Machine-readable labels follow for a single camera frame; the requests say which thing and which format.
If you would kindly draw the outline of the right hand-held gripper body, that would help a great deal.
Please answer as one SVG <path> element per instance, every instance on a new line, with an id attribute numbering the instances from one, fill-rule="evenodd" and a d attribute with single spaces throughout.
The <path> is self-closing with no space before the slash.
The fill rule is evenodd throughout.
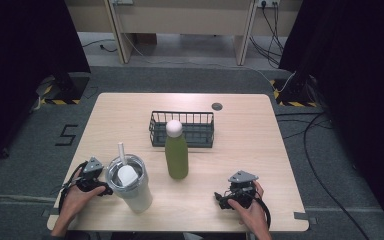
<path id="1" fill-rule="evenodd" d="M 249 208 L 256 194 L 256 186 L 254 180 L 257 180 L 258 177 L 251 173 L 239 170 L 234 175 L 232 175 L 228 181 L 230 182 L 230 187 L 227 197 L 237 201 L 242 207 Z"/>

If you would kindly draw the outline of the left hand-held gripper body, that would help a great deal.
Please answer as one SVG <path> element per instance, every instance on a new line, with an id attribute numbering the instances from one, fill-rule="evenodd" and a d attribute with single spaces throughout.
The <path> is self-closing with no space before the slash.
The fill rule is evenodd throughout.
<path id="1" fill-rule="evenodd" d="M 81 165 L 76 185 L 83 192 L 89 192 L 99 186 L 103 186 L 104 183 L 99 180 L 102 170 L 102 163 L 95 157 L 91 157 L 89 161 Z"/>

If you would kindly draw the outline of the white tumbler with straw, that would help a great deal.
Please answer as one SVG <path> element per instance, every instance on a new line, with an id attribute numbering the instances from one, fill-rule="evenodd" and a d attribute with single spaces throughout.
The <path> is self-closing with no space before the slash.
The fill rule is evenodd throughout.
<path id="1" fill-rule="evenodd" d="M 122 142 L 118 143 L 118 152 L 107 167 L 106 182 L 133 212 L 142 213 L 153 201 L 146 166 L 140 157 L 127 154 Z"/>

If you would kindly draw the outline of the green bottle with white cap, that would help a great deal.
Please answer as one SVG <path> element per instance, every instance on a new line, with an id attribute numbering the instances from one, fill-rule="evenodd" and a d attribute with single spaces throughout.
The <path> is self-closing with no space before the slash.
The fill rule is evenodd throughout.
<path id="1" fill-rule="evenodd" d="M 166 124 L 165 157 L 169 175 L 173 179 L 184 179 L 188 175 L 188 146 L 179 120 Z"/>

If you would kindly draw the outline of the dark wire basket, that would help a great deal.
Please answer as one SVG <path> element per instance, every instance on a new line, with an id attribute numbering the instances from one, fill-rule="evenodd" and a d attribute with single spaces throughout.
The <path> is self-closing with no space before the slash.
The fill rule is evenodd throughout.
<path id="1" fill-rule="evenodd" d="M 149 122 L 150 140 L 154 147 L 164 147 L 166 124 L 178 120 L 183 126 L 189 148 L 211 148 L 214 142 L 213 112 L 153 111 Z"/>

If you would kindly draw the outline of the person's right hand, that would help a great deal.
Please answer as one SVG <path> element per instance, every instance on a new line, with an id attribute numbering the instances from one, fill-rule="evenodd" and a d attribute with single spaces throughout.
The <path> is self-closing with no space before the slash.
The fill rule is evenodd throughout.
<path id="1" fill-rule="evenodd" d="M 241 225 L 246 225 L 249 230 L 267 230 L 268 224 L 264 209 L 253 200 L 249 208 L 242 207 L 237 201 L 230 199 L 228 204 L 239 214 Z"/>

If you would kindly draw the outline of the person's left hand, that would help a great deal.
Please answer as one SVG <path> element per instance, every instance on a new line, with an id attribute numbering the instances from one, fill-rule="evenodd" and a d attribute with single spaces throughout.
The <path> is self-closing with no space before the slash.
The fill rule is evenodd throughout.
<path id="1" fill-rule="evenodd" d="M 105 190 L 105 186 L 99 186 L 91 191 L 83 192 L 76 184 L 71 184 L 63 200 L 59 218 L 62 220 L 73 220 L 92 198 Z"/>

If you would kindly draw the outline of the black stand base hazard tape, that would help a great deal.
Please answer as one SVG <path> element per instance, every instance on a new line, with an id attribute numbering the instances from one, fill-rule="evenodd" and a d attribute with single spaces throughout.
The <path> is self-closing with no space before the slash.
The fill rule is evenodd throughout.
<path id="1" fill-rule="evenodd" d="M 293 107 L 317 106 L 310 83 L 310 77 L 296 79 L 294 73 L 286 79 L 270 80 L 276 103 L 281 106 Z"/>
<path id="2" fill-rule="evenodd" d="M 52 105 L 79 104 L 89 82 L 88 76 L 68 75 L 65 80 L 46 77 L 37 88 L 38 103 Z"/>

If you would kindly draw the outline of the black curtain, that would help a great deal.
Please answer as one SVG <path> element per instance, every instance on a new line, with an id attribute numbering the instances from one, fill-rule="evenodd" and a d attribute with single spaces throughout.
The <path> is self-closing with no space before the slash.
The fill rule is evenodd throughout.
<path id="1" fill-rule="evenodd" d="M 280 66 L 316 78 L 384 211 L 384 0 L 302 0 Z"/>
<path id="2" fill-rule="evenodd" d="M 0 0 L 0 152 L 42 80 L 89 70 L 65 0 Z"/>

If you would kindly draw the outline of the beige background desk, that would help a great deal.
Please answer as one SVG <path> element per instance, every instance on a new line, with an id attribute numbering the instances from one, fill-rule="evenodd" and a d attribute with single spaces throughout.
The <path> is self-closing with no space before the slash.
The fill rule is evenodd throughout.
<path id="1" fill-rule="evenodd" d="M 130 61 L 134 34 L 225 35 L 233 38 L 236 63 L 245 63 L 249 38 L 276 32 L 287 37 L 303 0 L 280 0 L 275 8 L 259 8 L 258 0 L 64 0 L 79 32 L 111 32 L 119 60 Z"/>

